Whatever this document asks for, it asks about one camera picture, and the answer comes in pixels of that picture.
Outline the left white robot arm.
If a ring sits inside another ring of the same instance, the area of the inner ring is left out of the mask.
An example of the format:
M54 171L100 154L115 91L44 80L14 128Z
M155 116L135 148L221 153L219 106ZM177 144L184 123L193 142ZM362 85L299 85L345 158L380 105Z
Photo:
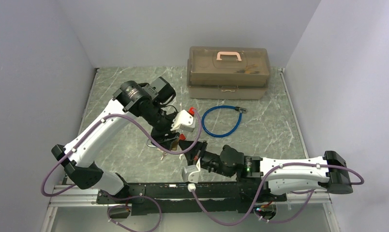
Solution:
M162 148L171 150L179 133L172 131L172 120L177 113L168 114L166 107L175 98L173 87L162 77L152 83L124 82L99 116L76 139L67 145L56 145L52 153L61 160L68 177L80 189L95 187L109 194L116 203L124 202L129 186L118 174L105 171L95 163L105 144L129 120L143 118L151 127L151 138Z

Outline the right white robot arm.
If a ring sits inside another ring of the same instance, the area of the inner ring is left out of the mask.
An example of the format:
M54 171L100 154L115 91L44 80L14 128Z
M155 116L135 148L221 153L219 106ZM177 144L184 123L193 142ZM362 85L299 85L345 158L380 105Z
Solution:
M197 183L201 170L225 177L236 177L238 182L255 182L256 195L263 201L273 195L293 191L322 189L331 194L351 194L351 183L346 161L335 151L309 159L272 159L247 156L224 145L220 154L208 152L207 142L180 140L187 167L182 170L186 182Z

